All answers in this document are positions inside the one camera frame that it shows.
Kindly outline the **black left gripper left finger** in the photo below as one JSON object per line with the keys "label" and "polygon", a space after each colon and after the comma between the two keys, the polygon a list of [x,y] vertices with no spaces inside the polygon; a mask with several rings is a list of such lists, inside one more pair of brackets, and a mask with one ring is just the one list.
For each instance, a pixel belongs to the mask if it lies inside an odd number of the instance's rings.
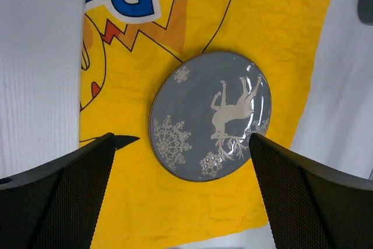
{"label": "black left gripper left finger", "polygon": [[1,179],[1,248],[89,248],[115,154],[105,134]]}

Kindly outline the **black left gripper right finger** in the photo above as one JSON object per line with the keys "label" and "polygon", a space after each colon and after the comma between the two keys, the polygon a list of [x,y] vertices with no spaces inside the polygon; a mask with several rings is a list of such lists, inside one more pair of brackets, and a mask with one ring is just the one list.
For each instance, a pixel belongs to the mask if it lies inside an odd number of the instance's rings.
{"label": "black left gripper right finger", "polygon": [[276,248],[372,248],[372,181],[260,134],[249,150]]}

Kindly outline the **grey reindeer plate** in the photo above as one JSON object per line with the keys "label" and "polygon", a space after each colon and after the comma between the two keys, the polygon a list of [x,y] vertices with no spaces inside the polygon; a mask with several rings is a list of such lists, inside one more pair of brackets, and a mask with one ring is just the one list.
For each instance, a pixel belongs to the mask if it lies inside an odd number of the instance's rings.
{"label": "grey reindeer plate", "polygon": [[265,135],[272,97],[265,74],[234,52],[187,60],[162,84],[149,114],[158,162],[190,182],[228,176],[251,157],[252,134]]}

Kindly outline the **yellow Pikachu cloth placemat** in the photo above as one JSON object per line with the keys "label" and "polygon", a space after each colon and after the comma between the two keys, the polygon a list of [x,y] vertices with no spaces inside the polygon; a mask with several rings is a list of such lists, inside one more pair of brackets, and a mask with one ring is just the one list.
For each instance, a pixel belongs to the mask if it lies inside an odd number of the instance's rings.
{"label": "yellow Pikachu cloth placemat", "polygon": [[289,147],[304,112],[330,0],[87,0],[80,87],[81,144],[107,132],[118,149],[93,248],[165,248],[264,226],[252,163],[209,183],[161,167],[148,138],[152,101],[188,59],[238,52],[269,82],[268,137]]}

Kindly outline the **dark green mug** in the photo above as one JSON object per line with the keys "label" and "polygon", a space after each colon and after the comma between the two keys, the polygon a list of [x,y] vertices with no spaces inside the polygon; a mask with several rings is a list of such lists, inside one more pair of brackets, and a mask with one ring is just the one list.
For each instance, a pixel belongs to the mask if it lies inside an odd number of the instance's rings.
{"label": "dark green mug", "polygon": [[358,0],[357,14],[361,23],[373,25],[373,0]]}

